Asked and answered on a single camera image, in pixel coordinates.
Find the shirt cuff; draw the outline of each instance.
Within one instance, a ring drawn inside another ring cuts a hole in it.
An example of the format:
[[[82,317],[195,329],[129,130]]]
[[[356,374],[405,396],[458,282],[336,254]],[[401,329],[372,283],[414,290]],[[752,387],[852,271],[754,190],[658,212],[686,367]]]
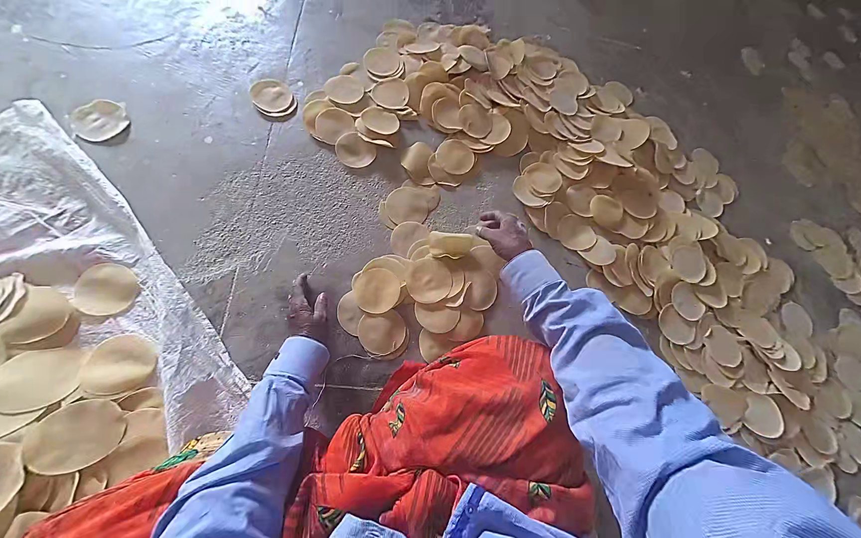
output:
[[[537,249],[523,252],[510,260],[500,271],[500,281],[510,290],[517,302],[523,302],[523,299],[545,284],[559,280],[562,280],[560,273]]]
[[[330,358],[331,353],[321,342],[306,336],[289,336],[281,344],[278,357],[271,361],[264,375],[293,375],[301,380],[301,385],[307,390],[320,377]]]

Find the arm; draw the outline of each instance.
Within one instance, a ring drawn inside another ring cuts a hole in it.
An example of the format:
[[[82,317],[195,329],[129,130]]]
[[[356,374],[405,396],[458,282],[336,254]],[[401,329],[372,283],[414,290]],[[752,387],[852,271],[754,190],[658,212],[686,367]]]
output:
[[[327,364],[327,300],[312,312],[299,276],[291,297],[293,334],[252,390],[234,434],[178,490],[153,538],[272,537],[281,534],[284,497],[300,461],[309,388]]]
[[[624,535],[861,536],[806,483],[733,443],[602,292],[571,291],[524,247],[502,254],[495,243],[512,258],[501,281],[552,349],[570,428],[593,454]]]

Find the finger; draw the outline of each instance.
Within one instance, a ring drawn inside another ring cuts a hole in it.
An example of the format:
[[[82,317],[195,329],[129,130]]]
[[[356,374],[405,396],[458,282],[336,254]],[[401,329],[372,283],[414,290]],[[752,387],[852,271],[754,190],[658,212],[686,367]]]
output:
[[[297,275],[297,278],[294,279],[294,287],[291,289],[291,296],[288,298],[292,306],[308,306],[307,289],[308,274],[301,273]]]
[[[496,239],[497,230],[492,228],[485,228],[483,226],[477,226],[477,235],[484,238],[488,243],[493,243]]]
[[[500,223],[495,220],[481,220],[477,222],[478,228],[490,228],[491,230],[496,230],[500,228]]]
[[[480,214],[480,220],[487,221],[493,220],[495,222],[499,222],[500,218],[503,216],[503,212],[493,211],[493,212],[484,212]]]
[[[510,213],[501,213],[500,214],[500,224],[503,226],[513,226],[518,222],[520,222],[520,218],[517,218],[516,214],[510,214]]]
[[[314,301],[314,319],[319,322],[327,321],[327,294],[321,293]]]

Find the string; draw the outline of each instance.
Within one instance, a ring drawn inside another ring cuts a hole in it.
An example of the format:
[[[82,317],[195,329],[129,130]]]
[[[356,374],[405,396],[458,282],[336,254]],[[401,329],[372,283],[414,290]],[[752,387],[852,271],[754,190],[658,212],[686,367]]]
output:
[[[314,410],[315,406],[317,406],[317,402],[320,400],[320,397],[324,394],[324,389],[327,389],[327,373],[331,370],[331,367],[336,365],[339,361],[343,359],[364,359],[365,361],[377,361],[381,360],[378,355],[342,355],[333,361],[328,361],[327,366],[324,367],[324,373],[321,375],[321,386],[320,391],[317,392],[317,398],[315,398],[314,403],[311,404],[311,407],[308,409],[308,414],[310,411]]]

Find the left hand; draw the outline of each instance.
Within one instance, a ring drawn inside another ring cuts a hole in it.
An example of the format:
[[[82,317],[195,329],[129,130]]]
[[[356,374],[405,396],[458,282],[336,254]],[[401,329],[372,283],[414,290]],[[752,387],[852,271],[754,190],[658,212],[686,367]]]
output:
[[[288,326],[292,336],[306,336],[324,344],[327,339],[327,295],[321,293],[314,301],[314,308],[308,302],[311,288],[308,286],[307,273],[294,279],[294,287],[288,296],[291,313]]]

